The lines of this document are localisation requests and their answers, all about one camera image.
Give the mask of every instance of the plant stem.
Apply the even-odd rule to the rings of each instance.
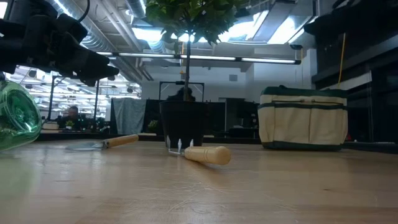
[[[187,69],[185,70],[184,101],[188,101],[189,63],[191,58],[191,35],[188,34],[187,43]]]

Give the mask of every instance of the wooden tabletop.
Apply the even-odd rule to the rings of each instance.
[[[235,144],[220,167],[169,156],[162,142],[71,143],[0,153],[0,223],[398,223],[394,155]]]

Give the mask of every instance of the green glass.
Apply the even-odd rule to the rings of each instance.
[[[0,81],[0,151],[35,141],[41,127],[33,97],[14,82]]]

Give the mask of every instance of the canvas tool bag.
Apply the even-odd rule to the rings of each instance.
[[[258,113],[261,142],[269,149],[339,150],[348,132],[344,90],[267,87]]]

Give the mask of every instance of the metal tines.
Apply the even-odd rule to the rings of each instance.
[[[171,142],[170,142],[169,136],[166,137],[166,145],[167,145],[167,149],[169,150],[169,153],[170,153],[170,154],[178,155],[178,156],[183,156],[183,155],[184,155],[184,152],[181,151],[181,146],[182,146],[181,139],[178,140],[178,152],[172,151],[172,149],[171,149]],[[190,142],[189,145],[190,145],[190,147],[193,146],[193,139],[191,139],[191,142]]]

